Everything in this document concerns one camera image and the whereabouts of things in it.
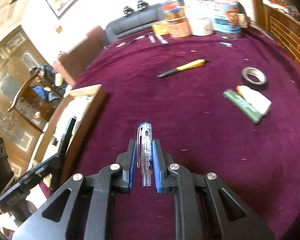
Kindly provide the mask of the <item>green rectangular tube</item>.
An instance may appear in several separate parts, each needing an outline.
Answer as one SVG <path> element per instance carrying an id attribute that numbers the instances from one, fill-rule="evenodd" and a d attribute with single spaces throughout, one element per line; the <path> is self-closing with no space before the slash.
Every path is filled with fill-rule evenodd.
<path id="1" fill-rule="evenodd" d="M 244 113 L 250 121 L 258 124 L 263 115 L 259 113 L 250 103 L 232 89 L 227 89 L 223 92 L 223 96 L 232 102 L 242 113 Z"/>

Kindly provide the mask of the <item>purple velvet tablecloth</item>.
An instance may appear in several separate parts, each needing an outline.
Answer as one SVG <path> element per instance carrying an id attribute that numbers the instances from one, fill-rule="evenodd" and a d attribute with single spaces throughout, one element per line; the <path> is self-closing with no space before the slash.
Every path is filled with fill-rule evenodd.
<path id="1" fill-rule="evenodd" d="M 245 29 L 232 48 L 216 35 L 143 38 L 112 44 L 77 79 L 76 88 L 101 85 L 106 100 L 72 165 L 86 176 L 125 152 L 138 125 L 149 121 L 162 150 L 191 172 L 215 172 L 273 230 L 277 239 L 300 239 L 291 229 L 300 213 L 300 69 L 273 40 Z M 201 67 L 157 76 L 189 62 Z M 251 66 L 267 78 L 269 113 L 254 124 L 223 96 Z"/>

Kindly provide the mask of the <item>clear jar with cartoon label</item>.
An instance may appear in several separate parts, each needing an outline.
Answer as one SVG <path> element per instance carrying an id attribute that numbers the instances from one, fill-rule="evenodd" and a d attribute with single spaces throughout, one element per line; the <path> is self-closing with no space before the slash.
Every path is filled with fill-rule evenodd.
<path id="1" fill-rule="evenodd" d="M 212 0 L 212 23 L 220 37 L 237 39 L 241 34 L 238 2 L 236 0 Z"/>

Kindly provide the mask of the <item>white plastic jar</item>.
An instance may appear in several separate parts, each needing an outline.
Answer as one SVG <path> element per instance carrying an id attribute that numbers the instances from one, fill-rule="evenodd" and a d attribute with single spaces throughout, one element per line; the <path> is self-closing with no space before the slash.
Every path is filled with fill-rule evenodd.
<path id="1" fill-rule="evenodd" d="M 206 1 L 198 1 L 185 9 L 191 33 L 194 36 L 209 36 L 213 34 L 210 9 Z"/>

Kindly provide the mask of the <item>yellow tape roll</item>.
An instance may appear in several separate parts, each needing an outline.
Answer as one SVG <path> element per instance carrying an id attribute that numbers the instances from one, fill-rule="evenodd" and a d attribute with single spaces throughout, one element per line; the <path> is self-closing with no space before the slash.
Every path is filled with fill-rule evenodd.
<path id="1" fill-rule="evenodd" d="M 168 25 L 166 21 L 159 21 L 152 24 L 153 33 L 159 35 L 169 34 Z"/>

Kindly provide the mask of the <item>wooden cabinet counter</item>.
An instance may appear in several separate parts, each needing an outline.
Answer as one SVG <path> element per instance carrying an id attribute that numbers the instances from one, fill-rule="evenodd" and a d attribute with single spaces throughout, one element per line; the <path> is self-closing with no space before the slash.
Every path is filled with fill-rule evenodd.
<path id="1" fill-rule="evenodd" d="M 253 0 L 256 23 L 271 34 L 300 68 L 300 22 L 283 11 Z"/>

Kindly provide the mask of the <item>black leather sofa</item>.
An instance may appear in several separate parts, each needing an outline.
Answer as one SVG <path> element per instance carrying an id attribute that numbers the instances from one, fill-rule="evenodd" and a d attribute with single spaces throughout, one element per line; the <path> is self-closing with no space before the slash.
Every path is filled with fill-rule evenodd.
<path id="1" fill-rule="evenodd" d="M 134 11 L 128 16 L 123 16 L 108 23 L 104 30 L 104 44 L 113 42 L 149 29 L 155 22 L 165 19 L 161 4 L 148 6 L 146 9 Z"/>

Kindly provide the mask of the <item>black electrical tape roll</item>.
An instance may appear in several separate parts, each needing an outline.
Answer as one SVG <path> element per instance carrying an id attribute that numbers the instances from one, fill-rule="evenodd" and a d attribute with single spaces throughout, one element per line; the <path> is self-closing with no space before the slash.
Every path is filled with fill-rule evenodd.
<path id="1" fill-rule="evenodd" d="M 255 90 L 262 90 L 267 86 L 265 74 L 254 67 L 245 67 L 242 69 L 242 81 L 245 85 Z"/>

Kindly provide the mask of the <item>clear blue ballpoint pen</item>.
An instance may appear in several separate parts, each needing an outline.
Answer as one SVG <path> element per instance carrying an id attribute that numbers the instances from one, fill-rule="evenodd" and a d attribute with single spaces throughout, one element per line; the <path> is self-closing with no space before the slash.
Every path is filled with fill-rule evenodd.
<path id="1" fill-rule="evenodd" d="M 136 164 L 138 168 L 141 168 L 143 187 L 150 187 L 152 183 L 152 141 L 151 123 L 139 124 L 136 138 Z"/>

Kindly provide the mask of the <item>yellow black pen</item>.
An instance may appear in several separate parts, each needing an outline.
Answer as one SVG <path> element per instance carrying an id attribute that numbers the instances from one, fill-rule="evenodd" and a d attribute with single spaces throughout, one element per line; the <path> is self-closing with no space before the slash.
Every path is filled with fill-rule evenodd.
<path id="1" fill-rule="evenodd" d="M 207 59 L 198 59 L 198 60 L 189 62 L 189 63 L 187 63 L 185 65 L 173 68 L 173 69 L 171 69 L 169 71 L 166 71 L 166 72 L 158 75 L 157 77 L 158 78 L 165 78 L 165 77 L 177 74 L 178 72 L 183 72 L 183 71 L 188 70 L 188 69 L 193 69 L 193 68 L 201 67 L 204 64 L 206 64 L 207 62 L 208 62 Z"/>

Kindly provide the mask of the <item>small battery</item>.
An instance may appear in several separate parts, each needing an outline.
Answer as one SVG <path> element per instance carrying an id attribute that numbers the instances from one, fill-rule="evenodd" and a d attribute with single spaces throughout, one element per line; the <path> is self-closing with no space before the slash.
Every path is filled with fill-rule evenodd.
<path id="1" fill-rule="evenodd" d="M 232 48 L 232 44 L 231 44 L 231 43 L 228 43 L 228 42 L 219 42 L 219 44 L 220 44 L 221 46 L 225 46 L 225 47 Z"/>

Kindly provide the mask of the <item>orange labelled jar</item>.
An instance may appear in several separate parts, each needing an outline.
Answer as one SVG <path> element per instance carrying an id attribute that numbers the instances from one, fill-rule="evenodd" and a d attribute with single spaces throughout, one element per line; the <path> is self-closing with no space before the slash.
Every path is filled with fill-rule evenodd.
<path id="1" fill-rule="evenodd" d="M 191 29 L 183 7 L 178 1 L 167 1 L 161 5 L 165 15 L 168 32 L 173 39 L 181 39 L 191 35 Z"/>

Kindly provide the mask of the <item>white bottle orange cap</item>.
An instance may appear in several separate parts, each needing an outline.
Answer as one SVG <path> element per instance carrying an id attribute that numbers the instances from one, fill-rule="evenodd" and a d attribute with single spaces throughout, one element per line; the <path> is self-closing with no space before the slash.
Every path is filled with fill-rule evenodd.
<path id="1" fill-rule="evenodd" d="M 267 115 L 272 102 L 260 92 L 245 85 L 236 87 L 238 94 L 252 105 L 260 114 Z"/>

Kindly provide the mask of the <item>metal tweezers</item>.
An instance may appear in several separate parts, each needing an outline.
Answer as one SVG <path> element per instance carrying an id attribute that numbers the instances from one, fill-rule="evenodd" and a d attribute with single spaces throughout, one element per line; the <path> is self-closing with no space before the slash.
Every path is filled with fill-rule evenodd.
<path id="1" fill-rule="evenodd" d="M 149 38 L 151 43 L 160 42 L 161 44 L 168 44 L 168 40 L 164 39 L 159 34 L 148 34 L 148 38 Z"/>

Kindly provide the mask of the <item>brown chair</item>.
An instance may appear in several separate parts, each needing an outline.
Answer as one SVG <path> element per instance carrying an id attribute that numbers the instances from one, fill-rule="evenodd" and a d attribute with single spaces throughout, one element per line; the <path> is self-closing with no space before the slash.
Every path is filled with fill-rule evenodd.
<path id="1" fill-rule="evenodd" d="M 74 87 L 79 76 L 94 61 L 103 49 L 103 34 L 101 26 L 96 26 L 86 34 L 86 38 L 72 47 L 68 52 L 62 51 L 52 67 Z"/>

